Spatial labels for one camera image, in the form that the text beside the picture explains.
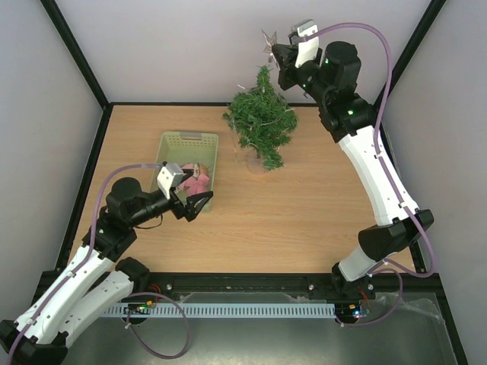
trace green basket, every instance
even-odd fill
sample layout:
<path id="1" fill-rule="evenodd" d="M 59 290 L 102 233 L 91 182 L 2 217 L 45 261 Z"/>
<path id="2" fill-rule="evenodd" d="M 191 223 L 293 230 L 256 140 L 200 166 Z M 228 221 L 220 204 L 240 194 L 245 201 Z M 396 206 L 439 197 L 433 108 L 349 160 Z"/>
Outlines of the green basket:
<path id="1" fill-rule="evenodd" d="M 202 163 L 208 167 L 210 174 L 210 190 L 213 191 L 215 182 L 216 156 L 218 151 L 218 136 L 212 133 L 199 132 L 165 132 L 161 138 L 156 163 L 167 161 L 186 165 L 187 163 Z M 157 177 L 159 171 L 155 171 L 151 182 L 151 192 L 158 189 Z M 187 194 L 178 192 L 177 196 L 186 204 Z M 211 199 L 202 211 L 212 209 Z"/>

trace black metal frame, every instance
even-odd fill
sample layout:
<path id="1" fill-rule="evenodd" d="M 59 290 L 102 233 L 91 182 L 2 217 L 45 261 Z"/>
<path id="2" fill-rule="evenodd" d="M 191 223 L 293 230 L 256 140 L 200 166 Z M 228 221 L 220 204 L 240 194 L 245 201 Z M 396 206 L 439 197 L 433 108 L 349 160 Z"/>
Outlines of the black metal frame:
<path id="1" fill-rule="evenodd" d="M 94 76 L 88 61 L 83 55 L 80 46 L 78 45 L 74 35 L 70 31 L 68 24 L 65 21 L 59 7 L 55 0 L 40 0 L 46 9 L 47 14 L 51 18 L 54 26 L 59 32 L 60 37 L 66 44 L 73 59 L 78 65 L 80 72 L 83 74 L 86 82 L 92 90 L 94 96 L 97 98 L 98 103 L 103 109 L 103 115 L 101 117 L 100 125 L 97 130 L 97 134 L 94 140 L 93 147 L 91 149 L 88 163 L 84 171 L 83 178 L 81 180 L 80 189 L 76 197 L 75 206 L 71 218 L 68 223 L 65 238 L 62 242 L 62 247 L 59 253 L 59 257 L 56 262 L 56 268 L 53 271 L 45 271 L 40 279 L 39 286 L 34 296 L 34 300 L 38 299 L 40 295 L 51 285 L 56 279 L 59 271 L 64 269 L 68 263 L 69 255 L 72 249 L 75 234 L 78 230 L 79 221 L 81 219 L 81 213 L 84 208 L 84 203 L 88 196 L 88 190 L 90 188 L 91 180 L 93 178 L 94 170 L 97 165 L 97 160 L 100 155 L 103 139 L 107 131 L 108 123 L 110 122 L 110 116 L 113 107 L 116 105 L 184 105 L 184 106 L 226 106 L 226 103 L 110 103 L 106 98 L 101 86 L 98 84 L 97 79 Z M 409 64 L 411 58 L 414 56 L 415 51 L 418 49 L 423 38 L 428 32 L 429 28 L 433 24 L 435 18 L 438 16 L 446 0 L 431 0 L 429 6 L 425 10 L 421 20 L 415 28 L 409 42 L 406 44 L 405 49 L 401 53 L 397 63 L 393 69 L 393 80 L 390 88 L 390 92 L 396 86 L 398 80 Z M 378 107 L 380 99 L 384 94 L 384 89 L 380 92 L 375 106 Z M 309 103 L 297 103 L 295 106 L 314 106 Z M 390 151 L 390 145 L 382 126 L 380 129 L 384 145 L 387 153 L 392 160 L 392 154 Z M 419 249 L 418 243 L 414 243 L 411 247 L 412 260 L 415 265 L 415 269 L 418 272 L 422 272 L 426 269 L 425 262 L 422 253 Z M 447 302 L 447 298 L 444 293 L 443 285 L 438 274 L 426 279 L 414 278 L 410 275 L 402 275 L 404 281 L 404 291 L 414 293 L 435 293 L 438 299 L 440 310 L 443 318 L 445 319 L 448 334 L 454 353 L 459 364 L 466 364 L 466 356 L 463 351 L 463 347 L 460 341 L 460 337 L 457 333 L 457 329 L 451 315 L 450 307 Z M 334 303 L 339 303 L 340 299 L 337 299 L 336 295 L 330 289 L 329 283 L 331 281 L 331 274 L 185 274 L 185 273 L 151 273 L 151 282 L 158 283 L 166 294 L 171 295 L 174 299 L 177 299 L 179 295 L 184 295 L 189 292 L 198 291 L 255 291 L 258 287 L 261 291 L 268 292 L 285 292 L 290 295 L 304 295 L 312 299 L 326 299 L 331 300 Z M 396 291 L 397 279 L 395 275 L 376 275 L 371 279 L 377 291 Z M 170 290 L 166 288 L 167 284 L 170 285 Z M 313 284 L 315 289 L 310 291 L 309 285 Z"/>

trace artificial pine branch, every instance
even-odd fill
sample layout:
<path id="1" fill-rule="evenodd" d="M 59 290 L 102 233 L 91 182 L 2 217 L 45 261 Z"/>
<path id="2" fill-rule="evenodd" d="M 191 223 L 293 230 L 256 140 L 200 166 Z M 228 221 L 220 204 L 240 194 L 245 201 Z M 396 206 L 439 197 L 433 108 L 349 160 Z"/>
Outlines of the artificial pine branch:
<path id="1" fill-rule="evenodd" d="M 266 170 L 282 167 L 279 147 L 291 141 L 298 118 L 284 97 L 274 91 L 269 68 L 263 66 L 257 75 L 257 85 L 246 93 L 235 95 L 223 118 L 240 137 L 242 148 L 251 147 L 257 157 L 263 157 Z"/>

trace pink object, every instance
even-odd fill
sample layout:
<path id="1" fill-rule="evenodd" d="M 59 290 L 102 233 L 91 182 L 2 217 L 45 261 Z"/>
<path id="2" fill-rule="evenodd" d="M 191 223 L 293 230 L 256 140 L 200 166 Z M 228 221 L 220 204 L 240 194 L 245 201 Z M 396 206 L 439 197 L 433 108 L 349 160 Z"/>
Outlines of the pink object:
<path id="1" fill-rule="evenodd" d="M 188 163 L 187 165 L 184 165 L 182 167 L 183 169 L 194 169 L 194 164 L 193 163 Z M 188 180 L 180 184 L 179 188 L 180 190 L 185 191 L 188 194 L 188 196 L 199 194 L 200 192 L 207 192 L 207 186 L 210 183 L 210 178 L 206 176 L 204 173 L 200 173 L 198 175 L 198 178 L 195 178 L 194 176 L 191 176 Z"/>

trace perforated metal strip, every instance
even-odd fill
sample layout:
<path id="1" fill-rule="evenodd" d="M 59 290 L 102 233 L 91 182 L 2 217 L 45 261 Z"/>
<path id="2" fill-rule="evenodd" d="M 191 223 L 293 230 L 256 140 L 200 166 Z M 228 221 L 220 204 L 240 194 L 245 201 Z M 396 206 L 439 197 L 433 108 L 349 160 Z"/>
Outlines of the perforated metal strip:
<path id="1" fill-rule="evenodd" d="M 335 318 L 333 304 L 194 304 L 181 303 L 188 318 Z M 102 317 L 121 317 L 128 312 L 127 303 L 117 303 Z M 154 309 L 144 309 L 132 317 L 181 317 L 175 306 L 159 303 Z"/>

